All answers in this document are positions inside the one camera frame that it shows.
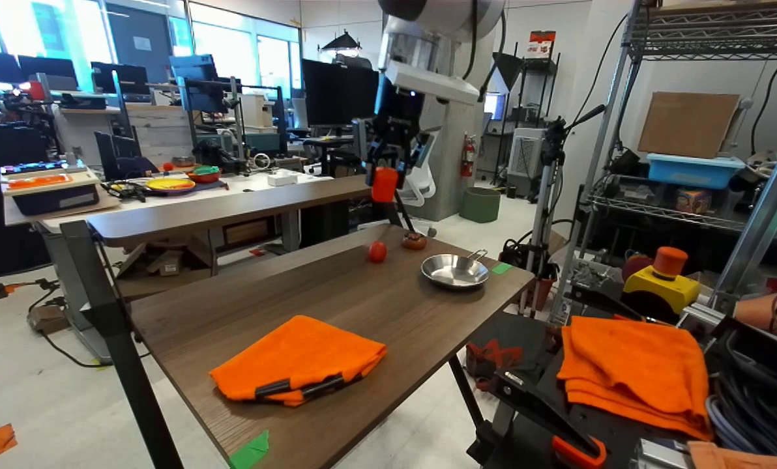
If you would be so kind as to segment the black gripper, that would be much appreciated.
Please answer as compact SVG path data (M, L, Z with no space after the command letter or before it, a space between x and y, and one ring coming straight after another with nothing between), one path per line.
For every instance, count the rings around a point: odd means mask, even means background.
M394 192L405 179L405 149L398 143L377 143L371 149L371 197L381 206L394 202Z

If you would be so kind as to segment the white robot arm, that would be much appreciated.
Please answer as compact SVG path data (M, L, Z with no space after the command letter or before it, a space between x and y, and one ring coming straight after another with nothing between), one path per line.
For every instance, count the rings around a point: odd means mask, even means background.
M441 43L476 42L498 22L502 0L377 0L384 65L367 145L367 184L375 202L424 206L436 192L429 150L436 129L419 128L422 104L474 104L479 87L450 70L439 70Z

